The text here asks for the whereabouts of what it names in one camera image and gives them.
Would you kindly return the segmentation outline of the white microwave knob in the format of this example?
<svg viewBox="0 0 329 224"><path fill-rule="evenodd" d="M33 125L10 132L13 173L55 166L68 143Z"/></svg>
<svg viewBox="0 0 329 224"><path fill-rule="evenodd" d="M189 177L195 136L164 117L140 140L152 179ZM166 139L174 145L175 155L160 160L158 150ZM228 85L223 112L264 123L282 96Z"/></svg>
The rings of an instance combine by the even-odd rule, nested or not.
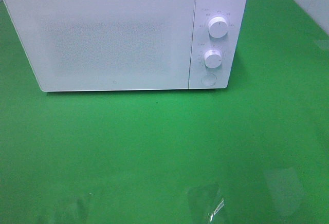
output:
<svg viewBox="0 0 329 224"><path fill-rule="evenodd" d="M219 39L224 37L228 32L228 22L223 16L213 17L208 22L208 32L211 37Z"/></svg>
<svg viewBox="0 0 329 224"><path fill-rule="evenodd" d="M208 50L204 55L204 62L207 68L217 68L222 64L222 53L219 50Z"/></svg>

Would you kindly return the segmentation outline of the white microwave door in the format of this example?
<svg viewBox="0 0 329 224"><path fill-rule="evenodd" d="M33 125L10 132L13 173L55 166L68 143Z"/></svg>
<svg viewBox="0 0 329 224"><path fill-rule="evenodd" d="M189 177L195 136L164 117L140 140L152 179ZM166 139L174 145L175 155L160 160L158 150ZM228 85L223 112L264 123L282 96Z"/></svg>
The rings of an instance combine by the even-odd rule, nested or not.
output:
<svg viewBox="0 0 329 224"><path fill-rule="evenodd" d="M195 0L5 0L42 91L185 89Z"/></svg>

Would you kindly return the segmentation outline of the clear tape patch far right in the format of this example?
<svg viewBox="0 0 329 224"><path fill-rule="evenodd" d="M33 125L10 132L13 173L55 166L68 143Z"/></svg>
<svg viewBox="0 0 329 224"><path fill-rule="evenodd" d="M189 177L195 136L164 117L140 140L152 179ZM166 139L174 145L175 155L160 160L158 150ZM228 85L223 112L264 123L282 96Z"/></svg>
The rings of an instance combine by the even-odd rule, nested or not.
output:
<svg viewBox="0 0 329 224"><path fill-rule="evenodd" d="M329 40L314 40L314 43L323 51L329 51Z"/></svg>

